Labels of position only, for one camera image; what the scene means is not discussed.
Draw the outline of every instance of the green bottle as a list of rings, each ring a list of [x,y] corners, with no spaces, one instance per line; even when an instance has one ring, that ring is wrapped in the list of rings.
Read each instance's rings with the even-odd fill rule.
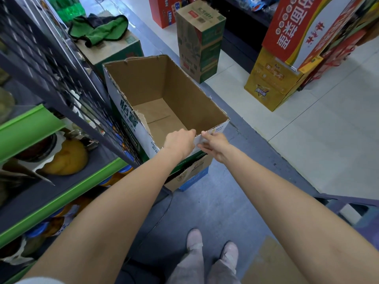
[[[49,2],[64,23],[86,14],[79,0],[49,0]]]

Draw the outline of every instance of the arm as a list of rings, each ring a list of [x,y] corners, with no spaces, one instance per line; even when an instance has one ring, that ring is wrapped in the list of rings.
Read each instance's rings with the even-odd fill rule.
[[[194,148],[195,130],[167,135],[155,157],[88,205],[54,241],[27,277],[65,284],[114,283],[140,226],[175,166]]]
[[[313,284],[377,283],[379,252],[313,197],[230,145],[202,132],[199,145],[225,164],[298,269]]]

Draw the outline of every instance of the green cloth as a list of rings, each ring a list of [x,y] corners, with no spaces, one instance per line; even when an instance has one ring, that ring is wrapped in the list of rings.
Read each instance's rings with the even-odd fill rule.
[[[118,41],[128,30],[129,22],[124,15],[106,17],[106,21],[106,24],[94,27],[90,18],[76,17],[72,21],[68,34],[74,40],[84,40],[86,46],[90,48],[101,41]]]

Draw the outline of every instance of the foot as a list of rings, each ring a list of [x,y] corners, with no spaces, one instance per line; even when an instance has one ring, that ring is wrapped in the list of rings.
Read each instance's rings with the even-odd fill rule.
[[[202,249],[203,239],[199,229],[191,229],[187,235],[187,250]]]
[[[236,273],[238,261],[238,248],[233,242],[228,241],[221,252],[221,261],[229,267],[233,273]]]

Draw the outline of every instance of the pant leg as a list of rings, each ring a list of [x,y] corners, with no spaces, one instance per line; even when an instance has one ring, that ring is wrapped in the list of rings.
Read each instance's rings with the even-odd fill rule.
[[[212,265],[208,284],[241,284],[235,273],[221,260]]]
[[[166,284],[204,284],[202,249],[194,249],[186,254]]]

